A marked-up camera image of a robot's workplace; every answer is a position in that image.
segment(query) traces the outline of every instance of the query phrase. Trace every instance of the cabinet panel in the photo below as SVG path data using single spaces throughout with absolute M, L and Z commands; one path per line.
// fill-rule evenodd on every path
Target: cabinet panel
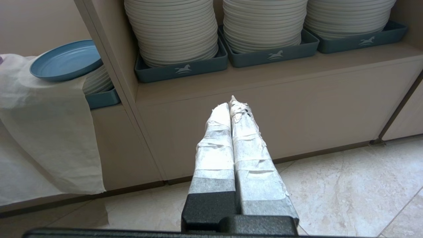
M 137 136 L 124 109 L 93 111 L 106 190 L 162 180 L 145 141 Z
M 382 140 L 423 134 L 423 83 L 416 88 Z
M 422 67 L 411 61 L 139 108 L 156 159 L 174 179 L 192 175 L 211 109 L 231 95 L 251 105 L 277 159 L 375 139 Z

